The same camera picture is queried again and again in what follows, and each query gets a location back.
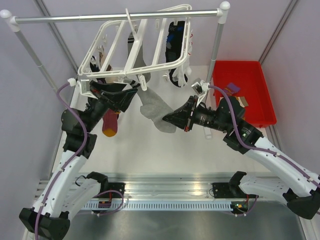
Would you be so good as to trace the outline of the grey sock back row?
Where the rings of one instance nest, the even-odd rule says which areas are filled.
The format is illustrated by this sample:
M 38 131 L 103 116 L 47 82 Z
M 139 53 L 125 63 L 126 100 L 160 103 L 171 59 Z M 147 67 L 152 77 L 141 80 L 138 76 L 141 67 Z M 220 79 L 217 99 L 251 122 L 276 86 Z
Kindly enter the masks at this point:
M 133 33 L 131 32 L 128 36 L 128 39 L 127 39 L 127 53 L 128 53 L 128 55 L 131 53 L 131 49 L 132 49 L 134 42 L 135 42 L 135 39 L 134 39 Z M 146 63 L 143 58 L 143 46 L 141 45 L 133 67 L 140 68 L 140 67 L 145 67 L 145 66 L 146 66 Z M 151 74 L 149 72 L 144 73 L 143 76 L 144 76 L 146 82 L 148 82 L 151 78 Z

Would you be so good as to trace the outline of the grey sock with black stripes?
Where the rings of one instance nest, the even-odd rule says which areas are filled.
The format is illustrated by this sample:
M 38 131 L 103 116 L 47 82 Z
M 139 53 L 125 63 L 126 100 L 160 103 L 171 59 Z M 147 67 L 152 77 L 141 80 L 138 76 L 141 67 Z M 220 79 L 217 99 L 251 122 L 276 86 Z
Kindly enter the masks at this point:
M 130 78 L 125 77 L 124 83 L 137 89 L 137 95 L 141 100 L 142 106 L 140 113 L 151 120 L 154 126 L 162 133 L 173 134 L 177 127 L 163 120 L 163 117 L 173 112 L 173 109 L 150 87 L 146 91 L 142 90 L 140 84 Z

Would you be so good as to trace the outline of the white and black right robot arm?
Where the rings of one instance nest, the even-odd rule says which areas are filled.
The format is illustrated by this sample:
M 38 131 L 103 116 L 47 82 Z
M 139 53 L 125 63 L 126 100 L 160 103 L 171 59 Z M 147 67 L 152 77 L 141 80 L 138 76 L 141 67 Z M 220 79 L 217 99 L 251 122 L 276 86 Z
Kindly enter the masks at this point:
M 199 125 L 225 133 L 223 141 L 228 147 L 262 164 L 278 178 L 267 180 L 237 171 L 227 184 L 231 196 L 265 197 L 307 220 L 320 212 L 320 176 L 297 164 L 242 119 L 245 109 L 234 96 L 222 98 L 216 110 L 197 101 L 196 95 L 190 96 L 162 119 L 185 132 Z

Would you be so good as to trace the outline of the white plastic clip hanger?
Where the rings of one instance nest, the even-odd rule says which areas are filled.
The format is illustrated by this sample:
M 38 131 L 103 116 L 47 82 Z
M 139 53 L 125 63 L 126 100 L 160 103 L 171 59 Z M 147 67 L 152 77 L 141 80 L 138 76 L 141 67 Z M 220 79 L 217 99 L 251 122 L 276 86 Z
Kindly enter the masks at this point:
M 191 19 L 185 14 L 185 25 L 182 39 L 182 48 L 180 57 L 176 61 L 166 63 L 166 42 L 169 29 L 166 29 L 167 17 L 157 17 L 156 27 L 159 29 L 159 35 L 153 55 L 153 60 L 151 65 L 146 65 L 145 67 L 134 68 L 136 58 L 140 47 L 143 45 L 143 39 L 146 34 L 146 27 L 148 20 L 146 18 L 140 18 L 139 25 L 133 24 L 133 15 L 126 13 L 123 20 L 110 20 L 101 25 L 91 47 L 89 48 L 84 60 L 82 61 L 79 69 L 78 75 L 80 79 L 95 79 L 99 78 L 112 78 L 114 83 L 124 83 L 124 78 L 131 75 L 136 75 L 138 79 L 138 84 L 140 84 L 143 91 L 147 90 L 147 82 L 143 74 L 153 73 L 159 71 L 166 71 L 163 78 L 168 80 L 173 80 L 173 72 L 176 68 L 181 66 L 188 56 L 188 41 L 191 34 Z M 131 48 L 131 52 L 127 57 L 125 66 L 121 70 L 110 70 L 105 71 L 106 66 L 109 65 L 116 47 L 120 42 L 120 36 L 126 24 L 130 25 L 131 32 L 133 33 L 134 43 Z M 90 59 L 95 56 L 99 61 L 99 52 L 104 51 L 106 59 L 104 65 L 101 67 L 99 72 L 92 72 L 90 69 Z

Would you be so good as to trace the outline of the red plastic bin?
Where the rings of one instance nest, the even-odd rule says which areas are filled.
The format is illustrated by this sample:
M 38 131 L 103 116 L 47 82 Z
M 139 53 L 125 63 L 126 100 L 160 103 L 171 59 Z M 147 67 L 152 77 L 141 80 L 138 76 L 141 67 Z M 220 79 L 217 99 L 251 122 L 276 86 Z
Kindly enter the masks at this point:
M 277 123 L 266 80 L 258 61 L 218 60 L 213 71 L 213 84 L 220 89 L 233 83 L 240 88 L 235 97 L 245 97 L 244 119 L 257 128 Z

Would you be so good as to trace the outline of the brown and beige back sock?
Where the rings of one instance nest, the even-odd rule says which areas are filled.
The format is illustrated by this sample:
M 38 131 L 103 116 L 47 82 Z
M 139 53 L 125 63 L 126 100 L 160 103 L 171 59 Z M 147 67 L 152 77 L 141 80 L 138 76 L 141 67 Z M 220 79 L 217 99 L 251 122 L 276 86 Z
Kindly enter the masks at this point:
M 99 69 L 102 68 L 102 66 L 104 65 L 105 63 L 105 60 L 106 60 L 106 55 L 105 55 L 105 51 L 102 50 L 99 52 Z M 108 71 L 111 71 L 112 70 L 112 67 L 110 66 L 110 64 L 108 64 L 105 68 L 105 71 L 108 72 Z M 98 82 L 102 83 L 102 84 L 111 84 L 113 83 L 113 80 L 111 77 L 101 77 L 98 79 Z

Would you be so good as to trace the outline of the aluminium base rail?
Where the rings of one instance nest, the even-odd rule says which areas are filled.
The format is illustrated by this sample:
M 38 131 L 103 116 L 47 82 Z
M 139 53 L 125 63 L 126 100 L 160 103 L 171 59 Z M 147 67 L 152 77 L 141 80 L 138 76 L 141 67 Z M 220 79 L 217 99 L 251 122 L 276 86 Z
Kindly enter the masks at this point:
M 212 183 L 229 182 L 233 172 L 104 173 L 110 183 L 125 183 L 124 197 L 133 201 L 210 201 Z

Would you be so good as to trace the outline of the black sock back left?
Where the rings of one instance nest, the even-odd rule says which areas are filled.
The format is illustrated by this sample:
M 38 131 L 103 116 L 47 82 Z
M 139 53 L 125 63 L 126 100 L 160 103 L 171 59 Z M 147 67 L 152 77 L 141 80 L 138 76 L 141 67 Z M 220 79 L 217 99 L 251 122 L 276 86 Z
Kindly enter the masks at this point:
M 100 71 L 100 67 L 99 67 L 100 62 L 96 59 L 96 57 L 94 55 L 91 56 L 90 58 L 90 69 L 93 73 L 97 73 Z

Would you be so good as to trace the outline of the silver and white clothes rack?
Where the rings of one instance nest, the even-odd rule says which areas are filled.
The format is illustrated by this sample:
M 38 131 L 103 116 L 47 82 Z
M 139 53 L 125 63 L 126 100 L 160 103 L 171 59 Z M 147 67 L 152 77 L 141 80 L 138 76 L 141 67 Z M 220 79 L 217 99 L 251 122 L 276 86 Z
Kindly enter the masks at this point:
M 223 26 L 226 23 L 228 12 L 230 9 L 230 3 L 224 1 L 220 4 L 219 8 L 214 10 L 203 10 L 203 11 L 194 11 L 191 9 L 191 6 L 188 4 L 181 4 L 171 8 L 166 8 L 161 11 L 156 12 L 145 12 L 145 13 L 129 13 L 124 14 L 107 14 L 107 15 L 78 15 L 78 16 L 46 16 L 46 17 L 17 17 L 12 15 L 12 13 L 6 9 L 1 10 L 0 16 L 4 19 L 10 29 L 18 37 L 24 48 L 27 50 L 39 70 L 42 72 L 42 75 L 45 77 L 47 82 L 51 87 L 54 87 L 55 84 L 52 78 L 49 76 L 46 68 L 43 66 L 42 62 L 30 46 L 29 42 L 26 40 L 25 36 L 22 34 L 20 25 L 21 24 L 35 24 L 35 23 L 56 23 L 56 22 L 85 22 L 85 21 L 121 21 L 124 20 L 127 13 L 133 16 L 133 22 L 139 21 L 140 18 L 143 19 L 156 19 L 157 17 L 167 17 L 172 19 L 185 18 L 187 17 L 208 17 L 216 16 L 218 17 L 218 27 L 216 31 L 216 36 L 214 40 L 212 55 L 216 56 L 219 49 L 219 44 L 222 36 Z M 71 78 L 68 80 L 68 85 L 76 86 L 76 79 Z

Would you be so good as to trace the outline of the purple striped sock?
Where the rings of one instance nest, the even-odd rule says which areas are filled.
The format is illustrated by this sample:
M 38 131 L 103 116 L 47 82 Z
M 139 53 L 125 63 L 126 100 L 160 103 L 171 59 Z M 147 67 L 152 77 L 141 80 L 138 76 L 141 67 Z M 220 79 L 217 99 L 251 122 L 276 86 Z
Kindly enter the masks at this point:
M 228 96 L 234 96 L 240 91 L 240 87 L 236 86 L 234 83 L 229 83 L 223 91 L 228 95 Z
M 107 137 L 113 137 L 118 132 L 118 119 L 120 112 L 109 109 L 103 116 L 102 133 Z

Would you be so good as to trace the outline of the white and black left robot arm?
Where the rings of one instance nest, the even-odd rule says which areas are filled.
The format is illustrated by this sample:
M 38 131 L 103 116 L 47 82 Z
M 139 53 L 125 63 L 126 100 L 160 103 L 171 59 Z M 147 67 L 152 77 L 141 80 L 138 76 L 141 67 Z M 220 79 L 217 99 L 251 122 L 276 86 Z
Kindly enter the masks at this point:
M 92 130 L 108 110 L 125 112 L 134 96 L 136 88 L 126 89 L 123 83 L 89 83 L 88 99 L 84 110 L 71 108 L 64 104 L 61 115 L 61 129 L 66 133 L 65 143 L 59 164 L 52 174 L 44 191 L 30 208 L 23 208 L 19 219 L 34 238 L 62 240 L 75 215 L 93 198 L 110 198 L 116 193 L 110 188 L 106 175 L 91 172 L 72 194 L 68 194 L 72 182 L 94 150 L 97 135 Z

